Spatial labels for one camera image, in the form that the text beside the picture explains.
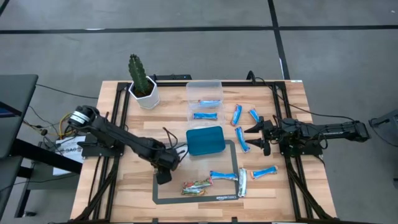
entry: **black cable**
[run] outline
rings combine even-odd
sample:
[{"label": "black cable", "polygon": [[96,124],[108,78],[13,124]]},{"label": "black cable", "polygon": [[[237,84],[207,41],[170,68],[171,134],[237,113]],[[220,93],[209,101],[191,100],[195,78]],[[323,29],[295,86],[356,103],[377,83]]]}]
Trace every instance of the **black cable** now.
[{"label": "black cable", "polygon": [[[322,133],[322,131],[326,130],[326,128],[323,128],[323,129],[321,129],[321,130],[319,131],[318,129],[314,128],[313,126],[308,125],[308,124],[305,124],[305,123],[303,123],[303,122],[300,122],[300,124],[301,124],[301,125],[304,125],[304,126],[307,126],[307,127],[310,127],[310,128],[312,128],[312,129],[318,131],[318,133],[316,133],[316,134],[314,135],[314,136],[318,135],[318,141],[317,141],[317,143],[319,144],[319,146],[320,146],[322,149],[327,149],[327,148],[328,148],[328,146],[329,146],[329,144],[328,144],[328,139],[326,138],[326,135]],[[325,147],[323,147],[323,146],[321,145],[321,142],[322,142],[322,140],[320,140],[320,137],[321,137],[321,136],[323,136],[323,139],[325,140],[325,144],[326,144]]]},{"label": "black cable", "polygon": [[315,158],[319,159],[319,160],[323,163],[323,166],[326,166],[326,165],[325,165],[325,161],[323,161],[323,159],[322,159],[321,157],[316,156],[316,155],[313,155],[313,156],[315,156]]},{"label": "black cable", "polygon": [[60,144],[63,144],[63,143],[65,143],[65,142],[67,142],[67,141],[71,141],[71,140],[75,139],[77,136],[78,136],[78,135],[75,134],[72,138],[70,138],[70,139],[68,139],[68,140],[66,140],[66,141],[63,141],[63,142],[61,142]]},{"label": "black cable", "polygon": [[58,90],[58,89],[55,89],[55,88],[52,88],[52,87],[48,87],[48,86],[45,86],[45,85],[41,85],[41,84],[36,84],[36,85],[37,85],[37,86],[44,87],[44,88],[48,88],[48,89],[50,89],[50,90],[58,91],[58,92],[60,92],[60,93],[72,95],[72,96],[78,96],[78,97],[82,97],[82,98],[96,99],[96,100],[98,99],[98,97],[83,96],[83,95],[77,95],[77,94],[73,94],[73,93],[68,93],[68,92],[65,92],[65,91],[62,91],[62,90]]},{"label": "black cable", "polygon": [[274,121],[275,121],[276,127],[277,127],[277,128],[279,128],[279,123],[278,123],[278,121],[276,120],[276,116],[275,116],[275,115],[273,115],[272,117],[274,118]]},{"label": "black cable", "polygon": [[[163,127],[163,130],[165,130],[166,133],[167,133],[167,137],[169,138],[169,142],[170,142],[170,147],[171,147],[171,148],[174,148],[174,147],[178,144],[178,138],[177,138],[173,133],[171,133],[169,130],[167,130],[165,127]],[[172,140],[171,140],[171,138],[170,138],[170,135],[172,135],[172,136],[175,138],[175,144],[174,144],[174,146],[172,146]]]},{"label": "black cable", "polygon": [[54,125],[57,125],[57,124],[59,124],[60,122],[57,122],[57,123],[55,123],[55,124],[52,124],[52,125],[48,125],[48,126],[44,126],[44,127],[42,127],[42,128],[49,128],[49,127],[54,127]]},{"label": "black cable", "polygon": [[372,130],[374,131],[374,133],[375,133],[377,136],[379,136],[379,138],[380,138],[381,140],[383,140],[386,144],[389,144],[390,146],[393,146],[393,147],[398,147],[398,145],[393,144],[393,143],[387,141],[386,139],[384,139],[383,137],[381,137],[381,135],[374,129],[373,121],[374,121],[375,119],[376,119],[376,118],[372,118],[372,119],[369,120],[369,126],[372,128]]},{"label": "black cable", "polygon": [[49,182],[49,181],[53,181],[53,180],[61,180],[61,179],[66,179],[66,178],[69,178],[69,177],[74,177],[74,176],[76,176],[76,175],[78,175],[78,174],[75,174],[75,175],[70,175],[70,176],[68,176],[68,177],[60,177],[60,178],[49,179],[49,180],[40,180],[40,181],[23,181],[23,182],[19,182],[19,183],[16,183],[16,184],[12,184],[12,185],[10,185],[10,186],[7,186],[7,187],[5,187],[5,188],[1,189],[1,190],[0,190],[0,192],[2,192],[3,190],[6,190],[6,189],[8,189],[8,188],[10,188],[10,187],[13,187],[13,186],[15,186],[15,185],[19,185],[19,184],[24,184],[24,183],[38,183],[38,184],[41,184],[41,183],[44,183],[44,182]]},{"label": "black cable", "polygon": [[88,204],[90,204],[91,195],[93,194],[93,188],[94,188],[95,178],[96,178],[96,176],[97,176],[97,170],[98,170],[98,166],[99,166],[99,164],[100,164],[100,160],[101,160],[101,157],[99,156],[98,159],[97,159],[97,163],[96,163],[96,165],[95,165],[94,176],[93,176],[93,183],[91,183],[90,194],[89,194],[89,196],[88,196]]},{"label": "black cable", "polygon": [[[261,79],[261,80],[264,82],[264,84],[266,85],[266,81],[264,81],[264,79],[262,79],[262,78],[260,78],[260,77],[256,77],[256,78]],[[273,91],[281,100],[284,100],[283,97],[279,96],[279,94],[278,94],[278,92],[276,92],[276,90],[273,90],[270,86],[268,86],[268,88],[269,88],[271,91]],[[318,114],[318,113],[314,113],[314,112],[311,112],[311,111],[307,111],[307,110],[305,110],[305,109],[301,109],[301,108],[299,108],[299,107],[297,107],[297,106],[291,105],[290,103],[289,103],[289,106],[293,106],[294,108],[297,108],[297,109],[299,109],[299,110],[301,110],[301,111],[304,111],[304,112],[307,112],[307,113],[310,113],[310,114],[313,114],[313,115],[317,115],[317,116],[324,116],[324,117],[330,117],[330,118],[344,118],[344,119],[349,119],[349,120],[352,120],[352,121],[355,122],[355,120],[354,120],[353,118],[349,118],[349,117],[347,117],[347,116],[336,116],[336,115]]]},{"label": "black cable", "polygon": [[173,133],[171,133],[169,130],[167,130],[165,127],[163,127],[163,129],[166,131],[167,136],[169,137],[169,139],[170,139],[169,134],[171,134],[171,135],[175,138],[176,143],[174,144],[174,146],[172,146],[172,147],[170,147],[170,148],[159,149],[159,148],[154,148],[154,147],[145,146],[145,145],[143,145],[143,144],[142,144],[141,142],[139,142],[139,141],[136,141],[135,143],[138,144],[138,145],[140,145],[140,146],[142,146],[142,147],[144,147],[144,148],[146,148],[146,149],[152,149],[152,150],[158,150],[158,151],[170,150],[170,149],[174,148],[174,147],[177,145],[177,143],[178,143],[177,137],[176,137]]},{"label": "black cable", "polygon": [[43,143],[45,144],[46,147],[48,147],[48,145],[45,143],[44,139],[46,139],[48,142],[50,142],[50,143],[52,144],[52,146],[54,147],[54,150],[53,150],[53,151],[58,151],[59,154],[60,154],[61,156],[63,156],[62,152],[58,149],[57,145],[54,144],[54,142],[52,142],[52,141],[51,141],[49,138],[47,138],[46,136],[43,136]]},{"label": "black cable", "polygon": [[48,126],[48,127],[52,127],[52,128],[55,130],[56,134],[59,136],[59,133],[58,133],[57,129],[54,127],[54,125],[56,125],[56,124],[53,124],[53,123],[51,123],[50,121],[44,120],[39,114],[37,114],[36,110],[33,109],[32,106],[29,106],[29,108],[32,109],[33,113],[34,113],[39,119],[41,119],[43,122],[48,123],[48,124],[50,125],[50,126]]},{"label": "black cable", "polygon": [[[184,144],[182,144],[182,145],[176,147],[175,149],[178,149],[178,148],[180,148],[180,147],[182,147],[182,146],[186,146],[186,145],[187,145],[187,143],[184,143]],[[185,154],[181,157],[180,162],[185,158],[185,156],[187,156],[187,154],[188,154],[188,149],[187,149],[187,151],[185,152]]]}]

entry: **gray floor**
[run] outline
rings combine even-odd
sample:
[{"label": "gray floor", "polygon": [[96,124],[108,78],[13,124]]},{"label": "gray floor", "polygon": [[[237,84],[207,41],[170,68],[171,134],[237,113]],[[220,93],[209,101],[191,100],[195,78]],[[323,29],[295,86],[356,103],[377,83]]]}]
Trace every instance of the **gray floor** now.
[{"label": "gray floor", "polygon": [[[397,1],[277,0],[275,8],[280,26],[398,24]],[[238,25],[271,25],[267,1],[10,0],[0,17],[0,29]],[[397,108],[398,30],[281,35],[290,76],[303,80],[312,111],[366,122]],[[140,55],[148,73],[158,75],[238,79],[253,70],[265,79],[282,78],[272,31],[0,35],[0,49],[0,73],[36,73],[41,84],[91,96],[98,95],[103,80],[129,79],[131,53]],[[96,101],[37,87],[30,105],[57,122],[82,104],[95,106]],[[42,124],[31,110],[26,120]],[[313,120],[342,121],[317,116]],[[343,220],[396,223],[398,190],[392,177],[398,171],[398,150],[371,134],[364,144],[330,141],[325,162],[333,200]],[[24,126],[19,137],[34,144],[41,140]],[[28,202],[29,210],[38,215],[13,219],[21,189],[14,187],[2,223],[68,219],[73,189],[39,191]]]}]

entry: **potted cactus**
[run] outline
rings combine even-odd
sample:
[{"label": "potted cactus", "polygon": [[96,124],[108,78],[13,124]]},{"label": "potted cactus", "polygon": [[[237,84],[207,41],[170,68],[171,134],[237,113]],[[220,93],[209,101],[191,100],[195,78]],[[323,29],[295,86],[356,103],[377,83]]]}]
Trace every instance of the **potted cactus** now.
[{"label": "potted cactus", "polygon": [[159,104],[159,92],[156,83],[145,74],[144,66],[137,55],[130,55],[129,72],[132,78],[130,94],[140,107],[151,110]]}]

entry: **blue wrapper snack bar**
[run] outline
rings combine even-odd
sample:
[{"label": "blue wrapper snack bar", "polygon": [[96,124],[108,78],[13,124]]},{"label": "blue wrapper snack bar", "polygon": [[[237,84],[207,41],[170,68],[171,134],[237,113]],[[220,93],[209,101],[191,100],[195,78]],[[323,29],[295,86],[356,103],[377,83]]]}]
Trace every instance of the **blue wrapper snack bar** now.
[{"label": "blue wrapper snack bar", "polygon": [[216,179],[235,180],[235,181],[238,180],[238,176],[234,173],[224,174],[224,173],[220,173],[220,172],[210,171],[210,177],[213,180],[216,180]]},{"label": "blue wrapper snack bar", "polygon": [[249,152],[250,147],[246,144],[246,142],[244,142],[242,127],[235,128],[235,132],[236,132],[236,137],[239,140],[239,143],[242,147],[243,152]]},{"label": "blue wrapper snack bar", "polygon": [[216,108],[221,103],[221,100],[199,100],[201,108]]},{"label": "blue wrapper snack bar", "polygon": [[232,116],[231,124],[233,126],[237,125],[239,122],[239,118],[241,117],[242,106],[236,105],[234,115]]},{"label": "blue wrapper snack bar", "polygon": [[256,122],[258,123],[260,118],[259,118],[259,115],[257,114],[256,109],[249,110],[249,113],[256,120]]},{"label": "blue wrapper snack bar", "polygon": [[276,174],[278,173],[278,167],[277,166],[272,166],[263,170],[257,170],[257,171],[252,171],[251,172],[251,177],[256,180],[260,177],[262,177],[263,175],[267,175],[267,174]]},{"label": "blue wrapper snack bar", "polygon": [[193,119],[217,119],[217,113],[194,113]]}]

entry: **yellow wire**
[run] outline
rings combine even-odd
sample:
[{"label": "yellow wire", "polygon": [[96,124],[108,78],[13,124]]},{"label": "yellow wire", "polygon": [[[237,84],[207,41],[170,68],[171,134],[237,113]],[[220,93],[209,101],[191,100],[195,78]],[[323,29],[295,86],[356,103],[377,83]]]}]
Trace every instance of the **yellow wire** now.
[{"label": "yellow wire", "polygon": [[67,118],[67,117],[69,117],[70,115],[71,115],[72,113],[67,113],[67,114],[65,114],[65,116],[63,116],[62,118],[61,118],[61,120],[60,120],[60,125],[59,125],[59,129],[60,129],[60,139],[62,139],[62,137],[64,137],[64,136],[66,136],[66,135],[68,135],[68,134],[71,134],[73,131],[68,131],[68,132],[66,132],[66,133],[62,133],[62,123],[64,122],[64,120]]}]

